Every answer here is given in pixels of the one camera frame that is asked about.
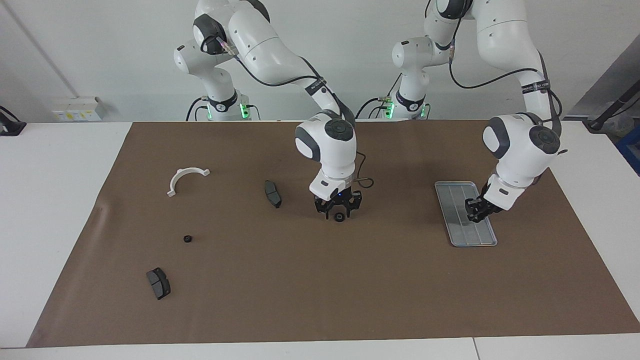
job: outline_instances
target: wall socket panel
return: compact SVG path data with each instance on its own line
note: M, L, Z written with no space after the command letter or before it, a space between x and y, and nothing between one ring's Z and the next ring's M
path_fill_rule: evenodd
M59 99L58 102L52 111L58 121L102 121L106 115L104 107L94 97Z

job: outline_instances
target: brown surface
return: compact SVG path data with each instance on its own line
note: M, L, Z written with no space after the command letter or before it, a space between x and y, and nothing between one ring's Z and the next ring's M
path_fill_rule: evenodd
M337 224L315 213L295 124L135 124L29 347L640 332L550 172L492 218L498 247L450 245L433 185L484 184L484 125L360 124L376 186ZM170 199L184 167L211 175Z

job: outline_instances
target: green led light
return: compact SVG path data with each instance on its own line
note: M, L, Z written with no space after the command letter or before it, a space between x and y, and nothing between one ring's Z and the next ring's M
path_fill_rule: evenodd
M242 112L242 118L246 119L249 117L249 111L247 110L244 104L240 104L240 111Z
M392 119L394 117L394 110L396 109L396 104L391 103L391 105L389 105L389 107L387 108L387 118L388 119Z

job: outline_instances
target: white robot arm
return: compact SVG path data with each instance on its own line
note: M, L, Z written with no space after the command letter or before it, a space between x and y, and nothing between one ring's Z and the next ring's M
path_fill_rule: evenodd
M228 54L205 54L195 40L180 45L173 52L173 60L181 71L202 80L213 121L251 120L246 107L249 98L234 88L228 71L217 67L231 58Z
M493 67L515 74L526 113L494 117L483 140L498 159L481 196L467 201L470 220L509 210L559 154L562 127L555 111L544 61L529 36L524 0L433 0L425 20L426 37L396 44L394 63L403 82L394 97L393 117L415 118L429 78L423 68L453 62L455 34L462 19L477 21L478 49Z
M361 196L351 192L356 158L355 118L305 59L282 42L258 0L200 0L194 35L200 49L210 55L233 56L259 83L266 86L295 84L322 109L296 128L296 146L305 157L320 162L310 191L319 212L343 204L348 215Z

